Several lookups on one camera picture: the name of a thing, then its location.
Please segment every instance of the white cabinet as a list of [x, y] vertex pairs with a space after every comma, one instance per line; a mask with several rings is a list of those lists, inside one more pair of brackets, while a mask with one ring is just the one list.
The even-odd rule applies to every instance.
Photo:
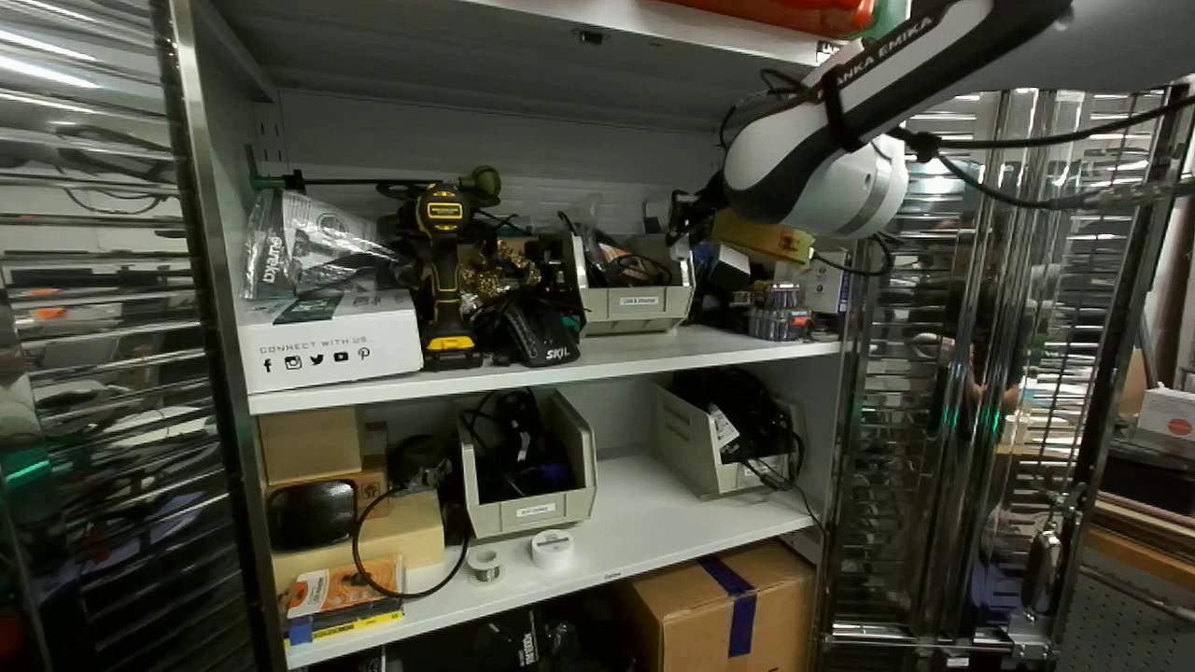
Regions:
[[[564, 4], [435, 0], [234, 0], [228, 32], [204, 9], [198, 23], [202, 100], [208, 141], [208, 213], [225, 240], [234, 287], [238, 236], [250, 201], [253, 151], [264, 172], [305, 177], [456, 177], [471, 166], [504, 172], [504, 213], [552, 226], [558, 210], [595, 210], [600, 228], [639, 231], [644, 201], [674, 186], [703, 186], [718, 172], [718, 119], [737, 99], [759, 95], [759, 67], [793, 73], [819, 62], [819, 40], [779, 32], [749, 33], [662, 4], [569, 4], [609, 28], [574, 33]], [[329, 191], [364, 217], [392, 201], [369, 191]], [[473, 394], [562, 388], [598, 431], [598, 512], [574, 528], [574, 561], [537, 573], [525, 542], [497, 542], [504, 579], [461, 576], [447, 592], [410, 602], [406, 620], [288, 650], [288, 666], [316, 666], [354, 650], [415, 638], [488, 613], [589, 592], [748, 542], [810, 528], [799, 492], [703, 502], [649, 456], [649, 394], [677, 371], [749, 365], [799, 406], [808, 436], [802, 490], [828, 497], [839, 399], [839, 348], [761, 344], [715, 330], [674, 335], [586, 342], [583, 359], [558, 371], [488, 365], [384, 378], [364, 385], [263, 394], [250, 415], [367, 406], [369, 419], [410, 431], [443, 422]]]

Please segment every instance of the white shelf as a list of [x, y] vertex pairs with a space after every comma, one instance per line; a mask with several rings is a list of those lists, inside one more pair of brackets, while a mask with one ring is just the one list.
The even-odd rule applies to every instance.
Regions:
[[518, 12], [558, 23], [578, 23], [616, 33], [681, 40], [759, 62], [819, 67], [837, 48], [833, 39], [810, 39], [786, 28], [748, 23], [733, 17], [693, 12], [665, 0], [467, 0], [477, 9]]
[[839, 344], [768, 344], [718, 330], [677, 330], [662, 335], [600, 335], [583, 344], [583, 359], [569, 365], [477, 365], [477, 371], [442, 371], [410, 378], [376, 378], [354, 385], [326, 388], [291, 388], [291, 394], [258, 394], [250, 395], [253, 415], [294, 415], [316, 406], [364, 406], [364, 405], [401, 405], [401, 399], [435, 399], [435, 395], [471, 395], [497, 388], [545, 388], [545, 385], [578, 385], [578, 381], [611, 381], [611, 378], [649, 378], [674, 371], [715, 371], [715, 365], [749, 365], [749, 361], [786, 361], [786, 359], [827, 359]]
[[[405, 625], [288, 645], [288, 668], [420, 638], [808, 528], [808, 507], [789, 492], [703, 502], [649, 456], [606, 460], [598, 464], [595, 516], [571, 532], [574, 556], [569, 568], [534, 568], [525, 539], [493, 542], [487, 551], [499, 552], [497, 584], [477, 584], [463, 573], [442, 593], [410, 602]], [[415, 576], [410, 592], [438, 584], [438, 576], [442, 573]]]

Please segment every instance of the brown cardboard box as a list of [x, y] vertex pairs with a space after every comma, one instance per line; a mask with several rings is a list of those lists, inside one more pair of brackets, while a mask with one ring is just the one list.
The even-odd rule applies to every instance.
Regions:
[[625, 610], [649, 672], [808, 672], [813, 602], [819, 576], [766, 542], [644, 576], [629, 584]]
[[264, 482], [298, 486], [354, 478], [364, 472], [364, 431], [354, 406], [268, 415], [258, 422]]
[[[367, 518], [357, 551], [367, 563], [405, 556], [406, 568], [438, 568], [443, 561], [443, 522], [438, 492], [423, 490], [376, 506]], [[334, 573], [349, 563], [349, 542], [305, 552], [271, 552], [271, 584], [291, 585], [291, 579], [303, 573]]]

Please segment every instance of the robotic arm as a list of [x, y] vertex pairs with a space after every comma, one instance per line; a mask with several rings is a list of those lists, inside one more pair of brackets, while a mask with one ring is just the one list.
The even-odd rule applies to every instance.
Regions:
[[878, 134], [1069, 12], [1071, 0], [929, 0], [885, 40], [828, 67], [808, 99], [737, 134], [730, 205], [827, 240], [881, 231], [908, 172], [904, 147]]

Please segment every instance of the white robotic arm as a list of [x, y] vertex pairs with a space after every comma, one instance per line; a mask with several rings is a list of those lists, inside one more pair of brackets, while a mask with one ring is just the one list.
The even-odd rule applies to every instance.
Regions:
[[993, 63], [1071, 0], [929, 0], [794, 105], [748, 124], [726, 157], [730, 205], [823, 240], [881, 231], [908, 191], [904, 147], [878, 137], [916, 105]]

